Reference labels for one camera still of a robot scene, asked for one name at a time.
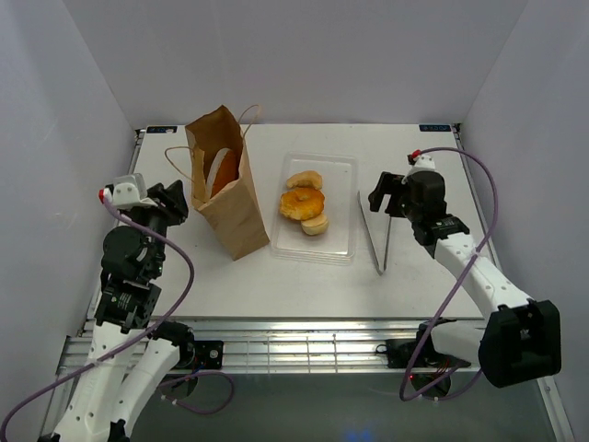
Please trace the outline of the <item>metal serving tongs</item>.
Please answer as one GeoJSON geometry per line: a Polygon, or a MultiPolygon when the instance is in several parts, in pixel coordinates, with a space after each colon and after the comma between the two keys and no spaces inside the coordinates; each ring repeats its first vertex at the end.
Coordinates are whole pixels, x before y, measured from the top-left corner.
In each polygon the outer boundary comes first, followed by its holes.
{"type": "Polygon", "coordinates": [[[383,276],[387,271],[392,219],[384,212],[370,210],[366,192],[358,191],[357,201],[376,273],[383,276]]]}

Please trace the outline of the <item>orange bread wedge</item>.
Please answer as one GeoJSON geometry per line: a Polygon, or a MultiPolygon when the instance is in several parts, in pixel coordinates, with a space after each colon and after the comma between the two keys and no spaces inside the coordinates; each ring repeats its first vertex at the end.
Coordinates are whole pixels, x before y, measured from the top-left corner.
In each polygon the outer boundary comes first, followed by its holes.
{"type": "Polygon", "coordinates": [[[237,154],[229,148],[220,149],[212,162],[206,179],[206,195],[215,197],[228,183],[238,176],[237,154]]]}

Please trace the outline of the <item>brown paper bag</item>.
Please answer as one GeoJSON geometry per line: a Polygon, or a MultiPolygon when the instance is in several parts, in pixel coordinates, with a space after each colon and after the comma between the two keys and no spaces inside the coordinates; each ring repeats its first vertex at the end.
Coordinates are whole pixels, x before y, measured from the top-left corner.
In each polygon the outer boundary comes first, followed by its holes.
{"type": "Polygon", "coordinates": [[[246,144],[248,130],[224,105],[185,126],[191,171],[184,172],[171,159],[174,147],[165,149],[167,162],[191,184],[191,206],[206,220],[234,261],[270,243],[264,226],[246,144]],[[206,189],[216,171],[214,159],[223,149],[236,156],[235,178],[217,193],[206,189]]]}

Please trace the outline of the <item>small tan bread roll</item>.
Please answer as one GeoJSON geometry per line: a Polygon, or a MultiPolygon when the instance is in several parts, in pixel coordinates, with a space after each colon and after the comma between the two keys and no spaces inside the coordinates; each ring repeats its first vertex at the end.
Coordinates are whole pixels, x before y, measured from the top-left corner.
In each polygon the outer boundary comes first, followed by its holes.
{"type": "Polygon", "coordinates": [[[304,233],[308,236],[317,236],[325,233],[329,228],[329,219],[325,214],[309,218],[301,222],[304,233]]]}

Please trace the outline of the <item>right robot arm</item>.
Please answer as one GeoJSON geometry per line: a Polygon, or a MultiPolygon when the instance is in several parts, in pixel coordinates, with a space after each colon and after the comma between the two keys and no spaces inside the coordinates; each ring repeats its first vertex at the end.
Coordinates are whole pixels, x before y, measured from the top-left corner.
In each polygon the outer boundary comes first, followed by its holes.
{"type": "Polygon", "coordinates": [[[447,211],[445,180],[436,171],[409,176],[381,174],[368,196],[373,212],[410,221],[415,240],[451,273],[486,321],[466,329],[436,313],[423,323],[408,364],[436,366],[449,356],[477,364],[497,388],[556,375],[561,370],[560,312],[549,300],[536,301],[486,257],[469,228],[447,211]]]}

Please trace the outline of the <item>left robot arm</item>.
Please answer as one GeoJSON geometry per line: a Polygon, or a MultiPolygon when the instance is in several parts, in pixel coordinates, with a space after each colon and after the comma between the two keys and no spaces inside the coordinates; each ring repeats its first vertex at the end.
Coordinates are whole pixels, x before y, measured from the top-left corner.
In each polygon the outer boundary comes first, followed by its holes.
{"type": "Polygon", "coordinates": [[[171,245],[167,231],[189,215],[182,181],[146,187],[142,175],[126,175],[99,199],[120,223],[102,244],[89,369],[45,441],[129,440],[158,383],[195,356],[186,326],[151,321],[161,294],[154,281],[171,245]]]}

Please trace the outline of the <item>curved croissant bread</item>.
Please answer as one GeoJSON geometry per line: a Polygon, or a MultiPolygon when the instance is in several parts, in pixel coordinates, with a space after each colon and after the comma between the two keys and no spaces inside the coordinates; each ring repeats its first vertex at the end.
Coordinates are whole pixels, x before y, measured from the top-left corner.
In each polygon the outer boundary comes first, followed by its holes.
{"type": "Polygon", "coordinates": [[[323,187],[323,178],[314,170],[305,170],[288,178],[286,181],[286,187],[288,189],[312,188],[315,190],[321,190],[323,187]]]}

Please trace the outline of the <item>clear plastic tray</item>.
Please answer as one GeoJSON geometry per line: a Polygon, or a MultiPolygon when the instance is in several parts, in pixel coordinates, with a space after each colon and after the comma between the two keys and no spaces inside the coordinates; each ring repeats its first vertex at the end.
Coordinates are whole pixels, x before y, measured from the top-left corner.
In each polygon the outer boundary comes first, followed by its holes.
{"type": "Polygon", "coordinates": [[[356,191],[354,158],[287,154],[274,204],[272,252],[298,261],[350,263],[356,191]]]}

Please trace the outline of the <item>blue label sticker right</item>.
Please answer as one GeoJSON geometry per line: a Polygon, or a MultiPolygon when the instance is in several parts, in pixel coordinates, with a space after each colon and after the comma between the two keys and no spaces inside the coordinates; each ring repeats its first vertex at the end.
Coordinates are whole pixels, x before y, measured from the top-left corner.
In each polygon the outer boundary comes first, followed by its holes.
{"type": "Polygon", "coordinates": [[[449,124],[420,124],[419,130],[423,133],[451,133],[452,126],[449,124]]]}

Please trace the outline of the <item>blue label sticker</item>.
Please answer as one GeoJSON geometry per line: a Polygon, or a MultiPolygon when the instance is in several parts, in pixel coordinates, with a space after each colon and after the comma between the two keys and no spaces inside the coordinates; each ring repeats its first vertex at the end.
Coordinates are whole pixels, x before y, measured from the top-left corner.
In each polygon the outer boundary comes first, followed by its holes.
{"type": "Polygon", "coordinates": [[[145,129],[147,134],[175,134],[178,130],[176,125],[164,126],[164,125],[157,125],[157,126],[148,126],[145,129]]]}
{"type": "Polygon", "coordinates": [[[419,130],[423,133],[451,133],[452,126],[449,124],[420,124],[419,130]]]}

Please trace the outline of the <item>blue label sticker left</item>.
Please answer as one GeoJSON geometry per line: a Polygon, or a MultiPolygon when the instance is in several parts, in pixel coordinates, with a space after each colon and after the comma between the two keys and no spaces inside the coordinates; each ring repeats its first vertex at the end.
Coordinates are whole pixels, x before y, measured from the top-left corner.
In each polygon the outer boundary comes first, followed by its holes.
{"type": "Polygon", "coordinates": [[[147,134],[175,134],[178,130],[176,125],[164,126],[164,125],[157,125],[157,126],[148,126],[145,129],[147,134]]]}

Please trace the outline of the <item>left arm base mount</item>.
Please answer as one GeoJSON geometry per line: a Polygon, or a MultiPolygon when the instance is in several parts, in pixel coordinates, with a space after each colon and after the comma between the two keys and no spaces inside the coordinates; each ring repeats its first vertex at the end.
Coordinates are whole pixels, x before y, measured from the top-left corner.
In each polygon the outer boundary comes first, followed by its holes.
{"type": "Polygon", "coordinates": [[[179,378],[203,370],[220,370],[223,365],[224,345],[223,341],[188,343],[186,348],[180,351],[180,360],[172,368],[172,373],[164,378],[165,381],[174,378],[176,381],[163,387],[161,391],[175,399],[189,397],[196,389],[199,380],[191,378],[179,381],[179,378]]]}

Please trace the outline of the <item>aluminium frame rail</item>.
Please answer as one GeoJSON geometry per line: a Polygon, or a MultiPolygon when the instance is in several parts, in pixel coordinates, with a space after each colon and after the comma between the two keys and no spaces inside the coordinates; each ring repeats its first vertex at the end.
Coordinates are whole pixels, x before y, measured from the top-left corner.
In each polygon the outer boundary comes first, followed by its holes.
{"type": "Polygon", "coordinates": [[[399,373],[383,354],[387,340],[415,338],[423,320],[254,320],[172,317],[197,341],[224,343],[229,375],[399,373]]]}

